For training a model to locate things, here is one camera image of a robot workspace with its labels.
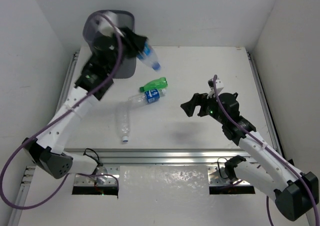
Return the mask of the small bottle light blue label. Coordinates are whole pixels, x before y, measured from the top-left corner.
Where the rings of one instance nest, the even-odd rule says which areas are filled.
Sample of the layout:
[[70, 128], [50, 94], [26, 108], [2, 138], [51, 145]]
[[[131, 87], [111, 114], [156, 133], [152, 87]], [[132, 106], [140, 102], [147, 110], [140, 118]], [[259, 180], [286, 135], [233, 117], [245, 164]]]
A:
[[144, 44], [144, 49], [137, 55], [137, 58], [147, 67], [152, 68], [155, 71], [159, 71], [161, 69], [159, 59], [156, 55], [156, 52], [149, 44], [148, 41]]

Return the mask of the clear bottle dark blue label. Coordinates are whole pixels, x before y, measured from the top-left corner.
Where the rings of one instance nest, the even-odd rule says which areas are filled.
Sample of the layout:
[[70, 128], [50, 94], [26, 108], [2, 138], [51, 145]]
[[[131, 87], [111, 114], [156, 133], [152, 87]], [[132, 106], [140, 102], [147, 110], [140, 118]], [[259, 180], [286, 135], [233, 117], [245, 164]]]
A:
[[151, 89], [129, 97], [129, 108], [136, 109], [157, 102], [167, 93], [166, 89]]

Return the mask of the clear crushed bottle white cap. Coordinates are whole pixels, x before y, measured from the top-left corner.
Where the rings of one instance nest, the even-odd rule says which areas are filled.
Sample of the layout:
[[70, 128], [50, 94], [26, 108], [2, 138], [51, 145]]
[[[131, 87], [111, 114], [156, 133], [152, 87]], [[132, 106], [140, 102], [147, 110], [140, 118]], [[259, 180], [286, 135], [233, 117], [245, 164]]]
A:
[[128, 143], [130, 135], [130, 102], [120, 102], [115, 112], [117, 135], [122, 144]]

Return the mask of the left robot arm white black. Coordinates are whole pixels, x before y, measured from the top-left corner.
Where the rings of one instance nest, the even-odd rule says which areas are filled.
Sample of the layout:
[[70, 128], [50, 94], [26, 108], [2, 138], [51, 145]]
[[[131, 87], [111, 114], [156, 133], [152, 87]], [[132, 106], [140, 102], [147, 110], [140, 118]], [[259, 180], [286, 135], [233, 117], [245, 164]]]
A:
[[118, 69], [123, 60], [135, 58], [144, 50], [146, 36], [137, 35], [127, 27], [120, 28], [120, 32], [119, 38], [112, 33], [94, 39], [91, 56], [48, 129], [23, 141], [23, 149], [32, 161], [55, 179], [68, 173], [93, 174], [100, 165], [89, 156], [65, 152], [65, 146], [87, 112], [114, 83], [113, 69]]

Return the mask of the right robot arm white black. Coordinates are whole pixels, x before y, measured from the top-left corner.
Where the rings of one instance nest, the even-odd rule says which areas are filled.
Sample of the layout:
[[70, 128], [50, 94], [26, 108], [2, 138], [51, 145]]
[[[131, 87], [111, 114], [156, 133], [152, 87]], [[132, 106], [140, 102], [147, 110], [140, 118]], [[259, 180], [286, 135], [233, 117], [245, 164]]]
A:
[[312, 173], [304, 173], [290, 164], [269, 146], [256, 128], [240, 115], [237, 93], [221, 93], [209, 97], [207, 93], [195, 93], [181, 104], [188, 117], [197, 106], [198, 116], [210, 116], [222, 125], [226, 138], [246, 151], [260, 168], [250, 164], [243, 156], [234, 156], [224, 164], [224, 172], [230, 181], [242, 179], [263, 192], [288, 220], [295, 221], [309, 210], [315, 214], [319, 225], [319, 179]]

